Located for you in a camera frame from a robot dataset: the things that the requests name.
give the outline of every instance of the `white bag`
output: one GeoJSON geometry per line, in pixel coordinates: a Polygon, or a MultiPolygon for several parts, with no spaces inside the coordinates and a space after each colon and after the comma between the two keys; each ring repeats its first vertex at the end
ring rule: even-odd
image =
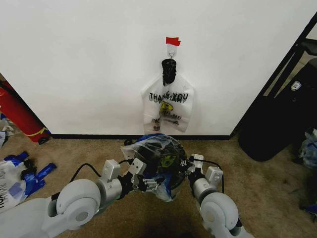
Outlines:
{"type": "Polygon", "coordinates": [[[180,75],[163,85],[162,76],[143,91],[145,134],[160,132],[161,126],[172,126],[185,132],[192,113],[194,88],[180,75]]]}
{"type": "Polygon", "coordinates": [[[25,181],[20,178],[21,172],[25,169],[23,163],[16,165],[12,161],[0,162],[0,213],[15,207],[27,198],[25,181]]]}

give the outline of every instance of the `beige carpet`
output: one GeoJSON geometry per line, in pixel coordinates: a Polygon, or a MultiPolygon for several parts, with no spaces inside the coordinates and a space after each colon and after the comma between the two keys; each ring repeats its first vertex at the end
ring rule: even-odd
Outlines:
{"type": "MultiPolygon", "coordinates": [[[[221,164],[225,193],[236,202],[242,223],[256,238],[316,237],[317,223],[312,223],[311,216],[298,208],[304,193],[303,181],[310,171],[291,162],[294,155],[290,148],[260,163],[240,149],[236,137],[181,143],[188,155],[202,154],[221,164]]],[[[89,162],[100,171],[106,159],[122,160],[122,145],[123,140],[70,139],[51,139],[38,145],[17,134],[0,149],[0,158],[27,151],[39,169],[55,163],[58,168],[47,176],[47,185],[32,196],[48,197],[60,191],[82,163],[89,162]]],[[[89,168],[83,168],[78,178],[95,180],[96,176],[89,168]]],[[[182,184],[174,202],[164,203],[152,194],[132,193],[81,230],[66,231],[59,238],[175,238],[184,232],[191,232],[196,238],[212,237],[201,225],[188,181],[182,184]]]]}

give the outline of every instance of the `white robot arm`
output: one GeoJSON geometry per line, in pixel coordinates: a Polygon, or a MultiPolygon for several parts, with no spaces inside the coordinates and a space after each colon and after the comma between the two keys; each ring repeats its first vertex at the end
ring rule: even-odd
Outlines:
{"type": "MultiPolygon", "coordinates": [[[[238,210],[232,199],[216,192],[222,170],[209,167],[204,176],[202,164],[194,161],[187,165],[187,175],[205,228],[216,238],[252,238],[239,222],[238,210]]],[[[79,229],[129,192],[156,190],[162,181],[142,179],[140,175],[145,167],[145,163],[135,158],[128,172],[121,177],[118,176],[120,164],[106,160],[103,174],[96,182],[78,179],[58,194],[46,199],[32,199],[1,213],[1,237],[53,238],[66,230],[79,229]]]]}

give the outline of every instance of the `red tape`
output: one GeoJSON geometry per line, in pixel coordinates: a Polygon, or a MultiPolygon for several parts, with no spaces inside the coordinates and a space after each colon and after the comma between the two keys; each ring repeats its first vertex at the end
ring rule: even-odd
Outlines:
{"type": "Polygon", "coordinates": [[[167,37],[166,43],[171,44],[171,45],[175,45],[175,46],[180,45],[180,41],[178,40],[178,37],[167,37]]]}

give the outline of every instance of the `red fire extinguisher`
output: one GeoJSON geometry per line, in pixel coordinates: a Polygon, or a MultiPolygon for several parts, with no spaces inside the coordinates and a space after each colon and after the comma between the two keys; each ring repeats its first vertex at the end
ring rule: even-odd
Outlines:
{"type": "Polygon", "coordinates": [[[5,114],[33,142],[43,144],[50,135],[44,125],[24,105],[7,81],[0,85],[0,111],[5,114]]]}

